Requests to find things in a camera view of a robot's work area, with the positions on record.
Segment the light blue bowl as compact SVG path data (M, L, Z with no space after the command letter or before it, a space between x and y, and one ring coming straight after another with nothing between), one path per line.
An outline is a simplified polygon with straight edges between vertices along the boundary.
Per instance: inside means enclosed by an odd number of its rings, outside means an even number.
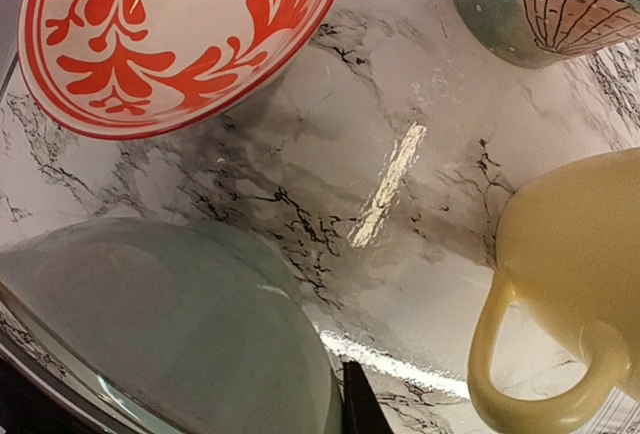
M218 222L106 218L1 253L1 298L149 433L338 433L342 399L287 264Z

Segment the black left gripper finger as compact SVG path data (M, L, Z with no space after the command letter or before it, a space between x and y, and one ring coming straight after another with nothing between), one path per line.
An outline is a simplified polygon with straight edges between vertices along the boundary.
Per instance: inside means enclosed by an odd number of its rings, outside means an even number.
M392 434L362 366L356 361L343 362L342 366L343 432Z

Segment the patterned cream mug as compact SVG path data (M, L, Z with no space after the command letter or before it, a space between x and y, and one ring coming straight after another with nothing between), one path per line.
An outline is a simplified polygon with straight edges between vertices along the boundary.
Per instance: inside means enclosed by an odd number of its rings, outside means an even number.
M639 36L639 0L454 0L454 4L485 48L529 69Z

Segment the yellow mug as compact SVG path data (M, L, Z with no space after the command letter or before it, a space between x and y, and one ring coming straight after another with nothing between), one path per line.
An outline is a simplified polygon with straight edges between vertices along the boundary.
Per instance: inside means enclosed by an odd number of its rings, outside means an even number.
M467 385L499 433L570 433L610 392L639 395L639 152L577 160L520 188L497 226L496 266L473 335ZM584 363L583 377L551 398L523 400L491 378L507 308L522 303Z

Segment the orange rimmed white bowl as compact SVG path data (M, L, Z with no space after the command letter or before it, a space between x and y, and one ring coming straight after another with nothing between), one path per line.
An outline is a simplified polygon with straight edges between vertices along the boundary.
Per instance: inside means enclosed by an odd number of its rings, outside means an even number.
M335 0L23 0L24 82L59 125L143 139L268 85Z

